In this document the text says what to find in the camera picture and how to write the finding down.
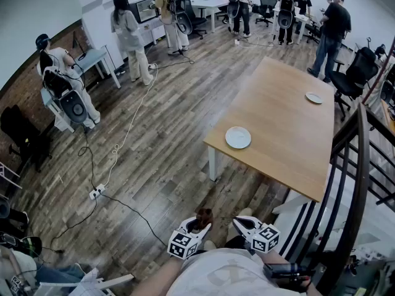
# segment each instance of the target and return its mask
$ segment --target jeans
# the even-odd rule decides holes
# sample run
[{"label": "jeans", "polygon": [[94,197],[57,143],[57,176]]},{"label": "jeans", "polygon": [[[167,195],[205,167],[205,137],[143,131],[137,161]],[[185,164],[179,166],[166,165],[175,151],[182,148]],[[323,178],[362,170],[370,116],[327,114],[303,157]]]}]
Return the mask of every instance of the jeans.
[{"label": "jeans", "polygon": [[37,263],[36,281],[40,283],[78,283],[85,276],[77,265],[62,269],[52,269]]},{"label": "jeans", "polygon": [[321,35],[320,44],[318,45],[315,62],[313,64],[312,72],[314,76],[318,77],[321,71],[321,66],[328,54],[328,60],[325,66],[325,77],[330,78],[333,67],[335,66],[335,60],[339,54],[341,42],[335,41],[334,39],[328,38],[325,34]]},{"label": "jeans", "polygon": [[299,23],[296,26],[296,33],[299,33],[301,31],[302,28],[302,22],[299,21]]},{"label": "jeans", "polygon": [[[295,15],[294,15],[294,19],[293,19],[293,21],[291,23],[291,26],[286,29],[286,41],[287,42],[291,42],[292,41],[292,34],[293,34],[294,24],[295,24]],[[283,42],[284,41],[284,36],[285,36],[285,29],[284,28],[280,28],[280,34],[278,35],[278,40],[280,42]]]},{"label": "jeans", "polygon": [[250,34],[249,31],[249,9],[248,3],[241,2],[239,12],[235,17],[235,25],[233,27],[233,31],[239,32],[240,31],[240,18],[243,17],[244,22],[244,34]]}]

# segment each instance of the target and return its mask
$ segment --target controller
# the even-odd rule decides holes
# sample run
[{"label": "controller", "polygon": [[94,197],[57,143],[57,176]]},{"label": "controller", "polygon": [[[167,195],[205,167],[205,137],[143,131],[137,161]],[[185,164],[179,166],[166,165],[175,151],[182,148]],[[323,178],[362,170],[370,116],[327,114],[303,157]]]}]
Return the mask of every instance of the controller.
[{"label": "controller", "polygon": [[198,222],[196,217],[184,220],[170,237],[167,253],[182,260],[194,255],[211,228],[211,224],[208,224],[199,233],[193,233],[192,230]]},{"label": "controller", "polygon": [[251,216],[237,216],[233,219],[233,226],[253,250],[269,253],[278,245],[280,231],[272,224],[262,223]]}]

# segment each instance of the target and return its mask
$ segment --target table leg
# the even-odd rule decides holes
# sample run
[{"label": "table leg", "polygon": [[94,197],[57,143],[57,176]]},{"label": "table leg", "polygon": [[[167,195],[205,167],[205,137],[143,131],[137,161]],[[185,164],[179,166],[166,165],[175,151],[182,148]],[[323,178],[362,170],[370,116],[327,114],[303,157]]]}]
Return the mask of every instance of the table leg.
[{"label": "table leg", "polygon": [[64,122],[65,125],[66,125],[66,128],[67,128],[69,131],[71,131],[72,133],[74,133],[74,129],[73,129],[69,124],[67,124],[67,122],[64,120],[64,118],[60,115],[60,113],[57,111],[57,109],[55,109],[55,107],[54,107],[52,104],[50,104],[50,105],[48,106],[48,108],[52,111],[53,114],[55,114],[55,116],[57,116],[57,117],[59,117],[60,119],[63,120],[63,122]]},{"label": "table leg", "polygon": [[306,27],[306,22],[302,21],[302,27],[301,27],[301,32],[299,33],[299,39],[297,40],[297,44],[299,45],[302,41],[302,37],[304,34],[304,28]]},{"label": "table leg", "polygon": [[99,73],[100,77],[101,77],[102,79],[104,79],[103,72],[101,71],[101,69],[100,69],[99,65],[98,65],[98,64],[95,64],[94,66],[95,66],[95,67],[96,67],[96,69],[98,70],[98,73]]},{"label": "table leg", "polygon": [[284,212],[289,212],[295,210],[297,207],[309,203],[311,200],[303,195],[298,195],[294,199],[285,202],[283,205],[277,206],[273,209],[272,213],[275,215],[279,215]]},{"label": "table leg", "polygon": [[[107,53],[106,57],[107,57],[107,60],[109,60],[109,62],[111,62],[111,61],[110,61],[110,56],[109,56],[109,54],[108,54],[108,53]],[[107,65],[107,67],[108,67],[108,68],[109,68],[109,70],[110,70],[110,73],[111,73],[112,79],[114,79],[114,82],[115,82],[115,84],[117,85],[118,89],[120,89],[120,88],[121,88],[121,85],[119,84],[119,81],[118,81],[117,75],[114,73],[113,69],[111,69],[111,68],[110,68],[108,65]]]},{"label": "table leg", "polygon": [[209,146],[209,166],[210,166],[210,180],[215,182],[215,180],[217,179],[218,151],[210,146]]},{"label": "table leg", "polygon": [[211,32],[215,33],[215,8],[211,8]]}]

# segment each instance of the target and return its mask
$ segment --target long hair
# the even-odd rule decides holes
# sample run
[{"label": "long hair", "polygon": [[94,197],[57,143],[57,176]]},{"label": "long hair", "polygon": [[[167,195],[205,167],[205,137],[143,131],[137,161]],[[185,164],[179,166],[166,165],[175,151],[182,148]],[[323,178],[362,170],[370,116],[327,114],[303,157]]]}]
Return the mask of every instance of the long hair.
[{"label": "long hair", "polygon": [[130,5],[128,0],[114,0],[114,21],[119,24],[119,11],[120,10],[130,10]]},{"label": "long hair", "polygon": [[41,69],[41,74],[44,73],[46,67],[50,67],[53,65],[54,61],[50,58],[46,51],[41,51],[39,54],[39,67]]}]

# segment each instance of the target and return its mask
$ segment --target white shirt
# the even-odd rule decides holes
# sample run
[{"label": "white shirt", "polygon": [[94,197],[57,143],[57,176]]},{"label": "white shirt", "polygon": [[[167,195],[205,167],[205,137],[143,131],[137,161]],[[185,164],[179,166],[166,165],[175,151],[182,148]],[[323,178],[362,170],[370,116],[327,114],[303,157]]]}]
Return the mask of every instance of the white shirt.
[{"label": "white shirt", "polygon": [[271,283],[263,265],[247,250],[211,250],[184,262],[167,296],[300,296]]},{"label": "white shirt", "polygon": [[[17,262],[19,264],[20,270],[22,272],[25,271],[32,271],[28,273],[24,273],[23,277],[26,279],[26,281],[29,283],[30,286],[35,286],[36,285],[36,262],[32,257],[29,257],[26,254],[23,254],[22,252],[18,251],[13,251],[15,258],[17,259]],[[16,273],[14,271],[14,268],[12,267],[12,264],[9,259],[3,258],[1,256],[1,251],[0,251],[0,279],[6,279],[10,281],[13,276],[15,276]]]}]

